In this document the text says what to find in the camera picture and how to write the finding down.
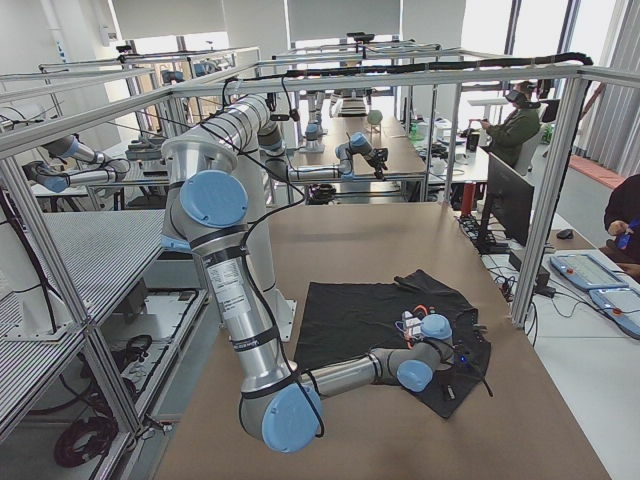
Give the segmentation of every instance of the label on robot arm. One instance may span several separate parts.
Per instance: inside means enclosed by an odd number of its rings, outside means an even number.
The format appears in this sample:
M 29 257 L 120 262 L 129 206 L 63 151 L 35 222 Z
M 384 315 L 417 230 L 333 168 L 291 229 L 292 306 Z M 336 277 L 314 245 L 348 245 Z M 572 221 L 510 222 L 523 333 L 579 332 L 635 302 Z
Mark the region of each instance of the label on robot arm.
M 207 268 L 216 299 L 225 320 L 251 311 L 244 282 L 235 259 Z

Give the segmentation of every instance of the computer mouse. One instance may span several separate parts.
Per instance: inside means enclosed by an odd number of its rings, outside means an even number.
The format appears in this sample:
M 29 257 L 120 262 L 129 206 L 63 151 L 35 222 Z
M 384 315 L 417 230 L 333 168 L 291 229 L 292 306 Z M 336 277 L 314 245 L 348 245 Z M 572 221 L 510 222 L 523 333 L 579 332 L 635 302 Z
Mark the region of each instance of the computer mouse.
M 573 230 L 570 228 L 560 230 L 558 233 L 556 233 L 556 238 L 559 238 L 560 240 L 570 240 L 573 238 Z

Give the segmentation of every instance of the dark jacket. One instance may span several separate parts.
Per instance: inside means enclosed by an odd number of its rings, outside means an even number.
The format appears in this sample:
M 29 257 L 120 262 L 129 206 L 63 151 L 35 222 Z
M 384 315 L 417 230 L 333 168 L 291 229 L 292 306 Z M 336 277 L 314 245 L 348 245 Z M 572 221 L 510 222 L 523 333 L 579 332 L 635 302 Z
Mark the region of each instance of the dark jacket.
M 631 223 L 640 219 L 640 175 L 633 175 L 622 182 L 609 197 L 609 204 L 604 211 L 604 228 L 609 229 L 612 222 L 622 220 Z M 633 229 L 625 255 L 640 262 L 640 227 Z
M 501 125 L 487 128 L 491 135 L 489 151 L 513 167 L 518 161 L 522 144 L 540 130 L 537 108 L 520 108 L 507 117 Z

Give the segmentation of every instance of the red carpet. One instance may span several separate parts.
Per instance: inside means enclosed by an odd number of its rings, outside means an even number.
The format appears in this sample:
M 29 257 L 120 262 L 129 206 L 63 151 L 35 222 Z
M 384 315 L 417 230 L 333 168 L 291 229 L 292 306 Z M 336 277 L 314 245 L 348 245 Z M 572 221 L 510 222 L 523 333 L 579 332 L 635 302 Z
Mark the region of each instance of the red carpet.
M 594 179 L 596 182 L 611 188 L 612 190 L 625 180 L 624 177 L 598 165 L 593 160 L 579 157 L 577 155 L 571 155 L 569 166 L 587 177 Z

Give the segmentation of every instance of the computer monitor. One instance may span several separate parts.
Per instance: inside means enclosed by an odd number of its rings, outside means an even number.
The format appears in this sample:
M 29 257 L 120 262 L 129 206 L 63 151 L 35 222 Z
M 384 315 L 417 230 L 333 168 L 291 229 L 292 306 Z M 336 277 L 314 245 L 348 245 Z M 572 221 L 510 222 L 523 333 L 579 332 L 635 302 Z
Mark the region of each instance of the computer monitor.
M 489 154 L 489 170 L 485 204 L 476 247 L 482 251 L 487 238 L 491 214 L 505 229 L 507 238 L 526 245 L 533 206 L 533 185 L 493 153 Z

